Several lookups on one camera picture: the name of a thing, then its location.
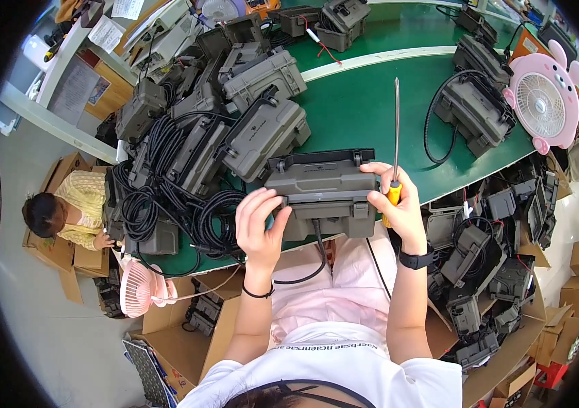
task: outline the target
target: green workbench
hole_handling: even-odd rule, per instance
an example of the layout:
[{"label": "green workbench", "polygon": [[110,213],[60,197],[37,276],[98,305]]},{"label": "green workbench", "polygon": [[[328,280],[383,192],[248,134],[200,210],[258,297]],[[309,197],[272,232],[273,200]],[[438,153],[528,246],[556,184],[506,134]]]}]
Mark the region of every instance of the green workbench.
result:
[{"label": "green workbench", "polygon": [[[499,32],[497,48],[503,48],[514,26],[491,21]],[[425,4],[373,4],[367,31],[344,53],[333,51],[340,60],[361,55],[432,46],[453,46],[465,31],[453,21]],[[301,72],[331,64],[309,39],[287,49],[298,60]],[[308,90],[294,100],[307,112],[311,136],[300,152],[346,148],[374,148],[378,161],[391,163],[394,155],[395,115],[394,77],[400,79],[400,149],[399,164],[419,188],[421,202],[428,202],[448,192],[480,180],[530,154],[533,147],[522,126],[496,149],[479,159],[459,137],[453,154],[443,165],[433,166],[423,148],[423,124],[433,94],[454,73],[450,54],[409,57],[374,63],[337,72],[308,83]],[[435,157],[443,157],[450,148],[452,128],[434,114],[430,120],[430,148]],[[286,242],[295,248],[314,241]],[[165,273],[185,273],[196,260],[195,251],[182,239],[178,255],[149,257]],[[232,265],[233,260],[203,257],[199,271]]]}]

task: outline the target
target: pink pig fan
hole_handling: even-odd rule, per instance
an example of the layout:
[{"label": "pink pig fan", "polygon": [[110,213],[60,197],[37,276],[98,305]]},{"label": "pink pig fan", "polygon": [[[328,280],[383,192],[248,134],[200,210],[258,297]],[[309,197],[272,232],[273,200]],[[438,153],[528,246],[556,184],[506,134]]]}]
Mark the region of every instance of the pink pig fan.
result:
[{"label": "pink pig fan", "polygon": [[502,93],[516,111],[518,120],[532,136],[534,148],[542,155],[550,146],[568,149],[579,123],[579,62],[571,62],[555,40],[548,42],[552,58],[531,53],[511,61],[514,75]]}]

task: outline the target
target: hand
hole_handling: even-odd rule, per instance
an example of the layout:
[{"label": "hand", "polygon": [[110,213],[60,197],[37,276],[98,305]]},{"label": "hand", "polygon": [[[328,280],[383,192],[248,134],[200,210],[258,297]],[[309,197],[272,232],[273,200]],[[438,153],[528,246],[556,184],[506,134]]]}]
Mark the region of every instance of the hand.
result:
[{"label": "hand", "polygon": [[403,252],[410,255],[425,255],[428,252],[428,246],[421,220],[419,192],[407,173],[402,168],[398,168],[398,180],[403,188],[400,191],[400,202],[394,207],[384,196],[389,191],[393,167],[387,163],[374,162],[360,166],[360,170],[380,176],[382,194],[371,191],[367,200],[389,219],[391,227],[403,240]]},{"label": "hand", "polygon": [[103,248],[111,248],[114,243],[115,240],[111,240],[110,236],[108,236],[108,234],[104,233],[103,231],[98,233],[97,238],[92,241],[92,245],[94,245],[94,248],[97,250]]},{"label": "hand", "polygon": [[235,235],[248,260],[250,269],[268,272],[274,271],[280,258],[280,245],[283,240],[285,225],[291,214],[291,207],[280,210],[271,229],[265,231],[265,221],[274,208],[283,201],[276,195],[276,190],[264,187],[250,193],[237,206],[235,213]]}]

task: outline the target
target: white electronic device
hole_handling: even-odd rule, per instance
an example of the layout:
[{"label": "white electronic device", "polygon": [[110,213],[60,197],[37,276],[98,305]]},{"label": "white electronic device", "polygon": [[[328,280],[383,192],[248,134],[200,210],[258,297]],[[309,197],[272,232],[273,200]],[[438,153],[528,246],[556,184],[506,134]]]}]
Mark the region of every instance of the white electronic device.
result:
[{"label": "white electronic device", "polygon": [[131,72],[139,76],[140,72],[147,72],[147,65],[148,72],[167,65],[173,57],[194,43],[202,28],[196,18],[185,14],[170,31],[157,34],[153,42],[140,51],[131,65]]},{"label": "white electronic device", "polygon": [[123,54],[126,61],[130,59],[133,50],[138,50],[144,46],[149,46],[154,34],[159,37],[170,31],[180,18],[189,12],[189,5],[185,0],[172,0],[162,6],[157,11],[140,24],[140,26],[129,36],[124,48],[129,52]]}]

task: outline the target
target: person's left hand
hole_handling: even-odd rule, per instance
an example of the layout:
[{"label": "person's left hand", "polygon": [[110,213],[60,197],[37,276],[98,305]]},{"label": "person's left hand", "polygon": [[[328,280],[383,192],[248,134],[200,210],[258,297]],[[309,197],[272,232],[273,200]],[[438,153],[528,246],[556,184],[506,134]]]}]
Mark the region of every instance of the person's left hand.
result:
[{"label": "person's left hand", "polygon": [[282,203],[283,198],[276,195],[276,190],[264,187],[250,193],[237,206],[235,213],[235,235],[237,245],[248,256],[248,270],[261,270],[271,274],[280,258],[280,246],[285,225],[291,214],[291,207],[278,212],[271,229],[265,231],[265,222],[274,208]]}]

